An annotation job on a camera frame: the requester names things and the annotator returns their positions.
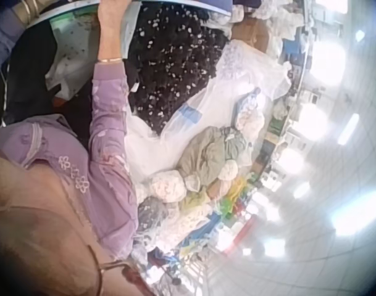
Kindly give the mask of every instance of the woman's hand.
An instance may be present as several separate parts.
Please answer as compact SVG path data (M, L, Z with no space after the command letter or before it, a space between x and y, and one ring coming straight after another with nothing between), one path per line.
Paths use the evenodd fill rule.
M119 31L123 15L132 0L101 0L98 16L102 30Z
M100 21L99 60L118 59L122 56L120 26L123 15L132 0L101 0L98 16Z

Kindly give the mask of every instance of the purple blouse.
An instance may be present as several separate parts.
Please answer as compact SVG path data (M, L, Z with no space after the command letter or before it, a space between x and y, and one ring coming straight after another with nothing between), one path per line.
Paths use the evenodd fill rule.
M99 243L115 258L131 252L138 227L124 144L127 95L123 63L95 66L90 154L62 115L32 117L0 129L0 151L11 162L28 168L46 160L74 183Z

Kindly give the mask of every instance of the woman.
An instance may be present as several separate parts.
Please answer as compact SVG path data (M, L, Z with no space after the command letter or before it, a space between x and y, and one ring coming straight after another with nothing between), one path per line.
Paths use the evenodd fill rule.
M92 282L86 274L93 266L127 258L138 227L125 158L128 86L120 47L120 24L130 1L102 0L99 5L89 154L61 115L0 129L0 254L18 261L30 284L49 295L91 295L99 286L106 295L141 295L121 279L120 270L102 276L107 268L95 268L100 273ZM64 227L68 230L62 231L62 224L70 225ZM54 243L47 245L48 239ZM90 263L83 246L93 251ZM52 256L42 256L44 250L60 256L60 262L50 264ZM38 261L31 257L36 254Z

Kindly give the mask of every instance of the fluorescent light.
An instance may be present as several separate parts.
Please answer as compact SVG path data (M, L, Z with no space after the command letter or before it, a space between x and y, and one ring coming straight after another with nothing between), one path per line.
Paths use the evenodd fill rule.
M297 174L303 168L304 160L295 150L286 148L277 163L287 172Z
M321 82L334 86L340 83L346 67L346 52L334 42L314 43L310 73Z
M359 30L358 32L355 33L355 40L357 42L361 42L363 40L363 38L365 38L365 32L363 32L362 30Z
M376 219L376 192L359 198L332 218L336 234L350 236Z
M266 218L267 218L267 221L278 221L280 219L280 213L278 212L278 209L273 207L273 206L269 206L266 208Z
M326 132L328 118L326 114L314 104L303 104L299 122L293 128L309 140L316 141Z
M282 257L285 254L285 239L272 239L264 244L266 256Z
M352 134L354 133L354 130L356 129L356 126L359 122L359 114L353 114L353 116L350 118L349 122L347 123L346 127L344 128L343 132L341 133L340 137L338 138L337 143L339 145L345 145Z
M310 183L304 182L298 188L296 188L295 192L293 193L293 197L296 199L300 199L303 197L304 194L310 191Z
M200 287L198 287L198 289L196 290L196 296L203 296L203 291Z
M348 12L348 0L315 0L315 2L341 14Z
M257 215L259 213L259 209L257 208L257 206L253 205L253 204L249 204L246 208L247 212L251 215Z
M243 249L243 255L244 256L250 256L251 252L252 252L251 249L247 249L247 248Z

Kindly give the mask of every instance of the bangle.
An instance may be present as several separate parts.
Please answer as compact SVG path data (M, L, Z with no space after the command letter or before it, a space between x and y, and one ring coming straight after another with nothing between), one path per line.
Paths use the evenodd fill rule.
M35 8L35 14L37 15L37 17L40 17L40 11L38 10L37 0L33 0L33 4Z
M114 58L114 59L104 59L104 60L98 60L100 63L105 63L105 64L109 64L109 63L117 63L117 62L121 62L122 61L122 58L121 57L117 57L117 58Z
M21 2L23 3L24 7L26 8L26 12L27 12L27 15L28 15L28 24L30 24L31 22L31 11L30 11L30 7L28 6L27 2L25 0L21 0Z

